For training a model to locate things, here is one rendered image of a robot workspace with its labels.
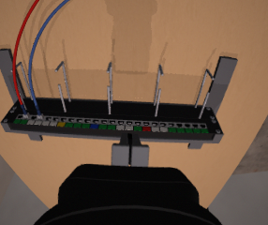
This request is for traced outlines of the blue cable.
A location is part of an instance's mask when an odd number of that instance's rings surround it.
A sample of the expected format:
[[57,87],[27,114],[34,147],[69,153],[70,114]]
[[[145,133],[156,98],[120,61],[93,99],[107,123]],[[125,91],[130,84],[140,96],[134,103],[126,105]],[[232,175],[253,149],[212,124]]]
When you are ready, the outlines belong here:
[[35,93],[34,93],[34,89],[33,89],[33,85],[32,85],[32,61],[33,61],[33,56],[34,56],[34,52],[35,52],[35,48],[37,46],[37,42],[40,38],[40,35],[42,34],[44,28],[46,27],[46,25],[48,24],[48,22],[50,21],[50,19],[53,17],[53,15],[65,4],[67,3],[69,0],[64,0],[52,13],[51,15],[47,18],[47,20],[45,21],[45,23],[43,23],[43,25],[41,26],[38,34],[37,34],[37,37],[35,39],[35,42],[33,44],[33,47],[32,47],[32,51],[31,51],[31,54],[30,54],[30,59],[29,59],[29,66],[28,66],[28,79],[29,79],[29,85],[30,85],[30,90],[31,90],[31,94],[32,94],[32,97],[33,97],[33,100],[34,100],[34,103],[35,103],[35,107],[36,109],[38,110],[39,109],[39,106],[37,104],[37,100],[36,100],[36,96],[35,96]]

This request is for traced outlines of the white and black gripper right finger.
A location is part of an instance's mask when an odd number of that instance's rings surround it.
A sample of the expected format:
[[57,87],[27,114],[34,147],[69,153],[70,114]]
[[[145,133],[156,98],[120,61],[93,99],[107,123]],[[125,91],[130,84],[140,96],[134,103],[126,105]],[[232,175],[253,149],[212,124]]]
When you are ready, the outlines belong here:
[[135,167],[148,167],[148,161],[148,144],[141,144],[139,135],[130,133],[129,165]]

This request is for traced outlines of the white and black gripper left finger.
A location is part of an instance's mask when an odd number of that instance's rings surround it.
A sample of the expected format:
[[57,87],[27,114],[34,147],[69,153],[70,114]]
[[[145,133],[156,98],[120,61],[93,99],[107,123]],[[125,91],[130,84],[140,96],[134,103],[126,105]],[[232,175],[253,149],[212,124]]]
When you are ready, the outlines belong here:
[[130,134],[122,133],[119,143],[112,144],[112,165],[129,165]]

